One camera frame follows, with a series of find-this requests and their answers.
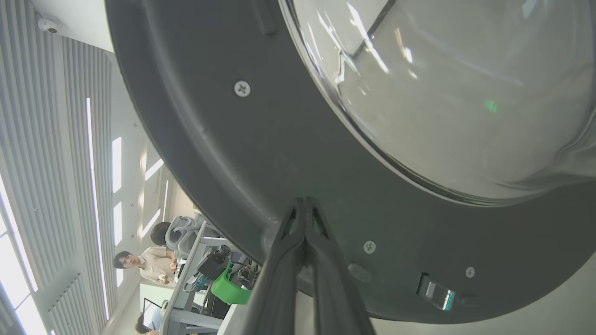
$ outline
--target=monitor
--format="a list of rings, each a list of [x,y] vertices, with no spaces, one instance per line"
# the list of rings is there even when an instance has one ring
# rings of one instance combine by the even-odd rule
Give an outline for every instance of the monitor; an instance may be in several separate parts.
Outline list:
[[[158,330],[161,323],[162,307],[145,298],[143,302],[143,325]]]

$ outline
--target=screw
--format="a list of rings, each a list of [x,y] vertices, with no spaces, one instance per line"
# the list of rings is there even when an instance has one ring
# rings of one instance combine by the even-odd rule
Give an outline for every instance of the screw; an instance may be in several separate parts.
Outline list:
[[[239,80],[234,84],[234,92],[241,98],[248,97],[250,95],[250,85],[244,80]]]
[[[364,249],[365,253],[368,253],[370,255],[374,253],[374,251],[376,250],[377,244],[374,241],[366,241],[362,248]]]
[[[476,274],[476,270],[473,267],[469,267],[465,270],[465,276],[472,278]]]

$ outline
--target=white wall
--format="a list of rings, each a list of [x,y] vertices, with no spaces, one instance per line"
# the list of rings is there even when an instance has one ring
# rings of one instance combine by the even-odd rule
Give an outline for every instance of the white wall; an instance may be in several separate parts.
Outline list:
[[[137,116],[120,74],[115,55],[110,52],[106,54],[113,64],[111,83],[112,140],[122,137],[122,187],[112,195],[113,206],[118,202],[122,202],[122,241],[115,246],[115,251],[117,253],[125,250],[139,255],[147,247],[154,245],[149,234],[141,238],[140,232],[148,224],[157,209],[163,206],[161,199],[163,199],[164,189],[160,187],[162,181],[160,175],[168,172],[165,171],[166,166],[162,166],[156,174],[145,181],[145,168],[155,164],[159,159],[159,155]],[[144,167],[142,165],[143,156],[147,159]],[[140,202],[141,195],[144,198],[142,203]],[[132,303],[135,306],[137,316],[141,309],[139,306],[139,293],[137,292],[133,298],[130,298],[130,294],[131,291],[139,290],[140,280],[141,276],[137,269],[125,270],[124,282],[117,291],[119,302],[128,302],[127,309]],[[120,334],[114,331],[113,327],[122,322],[128,322],[130,325],[127,324],[127,327],[132,328],[134,326],[136,318],[133,321],[123,321],[122,318],[128,318],[126,312],[114,313],[111,321],[114,326],[110,326],[106,334]]]
[[[142,306],[139,304],[140,289],[136,288],[131,299],[126,304],[118,320],[104,334],[112,335],[138,335],[135,330],[136,319],[141,314]]]
[[[193,209],[193,202],[190,198],[184,193],[184,190],[178,183],[173,183],[171,187],[175,187],[174,196],[172,199],[172,217],[173,219],[176,216],[194,216],[195,213],[200,213],[198,209]]]
[[[140,295],[139,301],[142,304],[144,299],[149,299],[152,302],[162,305],[164,300],[170,300],[172,294],[174,292],[174,288],[172,286],[165,286],[160,284],[148,283],[147,281],[143,281],[140,284]],[[205,295],[203,293],[195,293],[194,295],[194,302],[202,305],[203,299],[205,299]]]

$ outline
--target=beige shirt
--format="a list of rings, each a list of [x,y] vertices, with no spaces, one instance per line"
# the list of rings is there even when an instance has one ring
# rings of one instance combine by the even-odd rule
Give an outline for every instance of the beige shirt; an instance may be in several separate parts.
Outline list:
[[[174,282],[174,270],[170,268],[172,259],[166,250],[166,247],[150,247],[139,256],[143,278],[159,283],[159,275],[165,274],[170,283]]]

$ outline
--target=ceiling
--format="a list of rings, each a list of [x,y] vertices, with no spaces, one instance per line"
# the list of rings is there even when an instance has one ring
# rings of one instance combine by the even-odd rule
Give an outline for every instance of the ceiling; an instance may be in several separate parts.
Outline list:
[[[114,51],[104,0],[31,0],[44,18],[59,22],[58,33],[98,48]]]

